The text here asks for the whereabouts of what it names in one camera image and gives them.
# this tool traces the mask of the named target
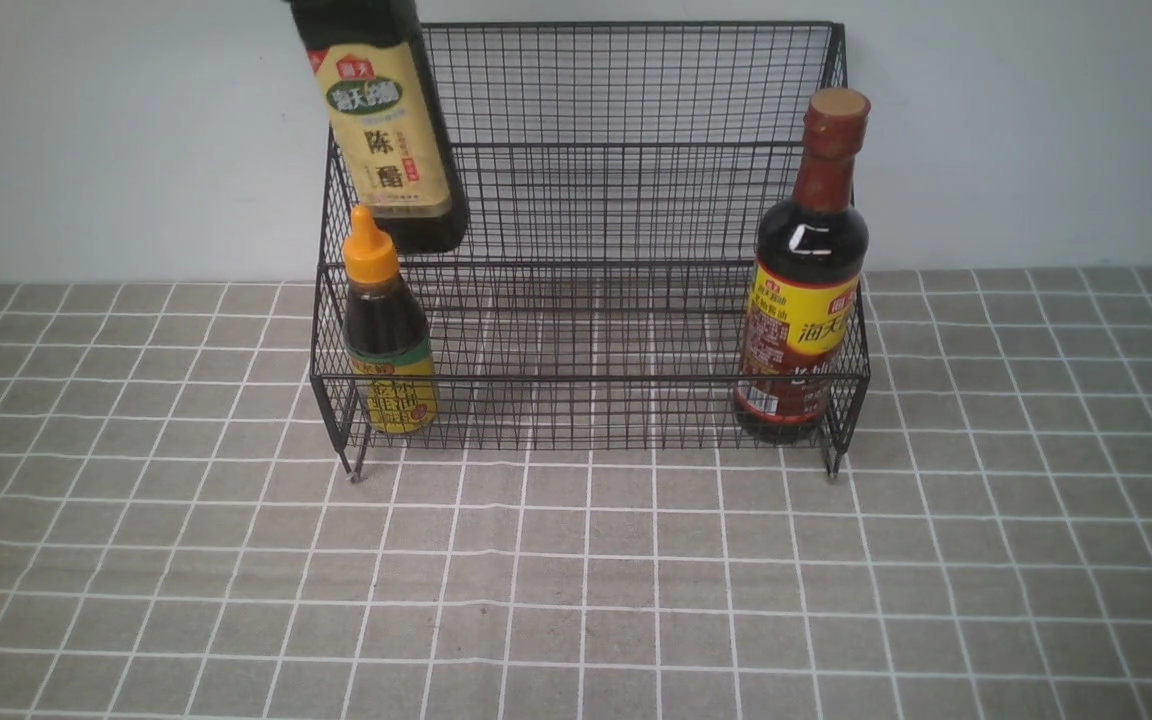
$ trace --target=bottle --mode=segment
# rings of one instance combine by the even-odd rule
[[[828,384],[810,377],[844,340],[869,248],[864,219],[851,206],[869,109],[869,99],[847,88],[812,96],[794,195],[759,222],[740,373],[799,378],[736,387],[737,423],[765,442],[809,438],[826,414]]]
[[[438,415],[434,384],[417,379],[434,373],[429,320],[397,272],[397,251],[389,234],[376,227],[364,205],[356,205],[349,219],[353,230],[340,249],[348,279],[346,350],[356,373],[394,377],[393,381],[366,381],[371,427],[389,434],[412,433]]]
[[[358,199],[408,252],[470,223],[412,0],[288,0]]]

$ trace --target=orange cap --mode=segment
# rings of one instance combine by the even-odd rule
[[[371,210],[355,205],[349,211],[353,228],[340,255],[344,258],[344,273],[356,283],[380,285],[397,276],[397,252],[388,233],[376,227]]]

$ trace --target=printed brand logo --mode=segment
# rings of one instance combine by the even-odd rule
[[[842,295],[835,297],[833,302],[831,302],[828,314],[842,313],[842,311],[847,310],[847,308],[850,306],[851,302],[855,300],[856,300],[856,287],[852,286],[850,288],[847,288],[846,293],[842,293]]]
[[[314,68],[314,74],[319,74],[319,68],[323,67],[323,60],[326,59],[328,59],[328,51],[310,50],[310,67]]]
[[[372,79],[376,70],[371,68],[371,60],[346,55],[338,60],[338,76],[341,79]]]
[[[370,115],[393,108],[403,88],[389,78],[343,79],[328,90],[328,105],[347,115]]]

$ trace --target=wire basket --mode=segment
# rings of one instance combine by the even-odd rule
[[[760,445],[732,394],[759,219],[791,191],[809,97],[846,84],[833,23],[431,24],[470,200],[457,251],[408,256],[439,414],[372,432],[342,343],[357,196],[329,143],[311,384],[346,469],[370,446]],[[799,446],[838,473],[869,385],[863,304]]]

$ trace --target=green label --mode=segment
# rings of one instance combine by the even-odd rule
[[[371,115],[393,108],[403,88],[389,78],[343,79],[328,90],[328,105],[347,115]]]

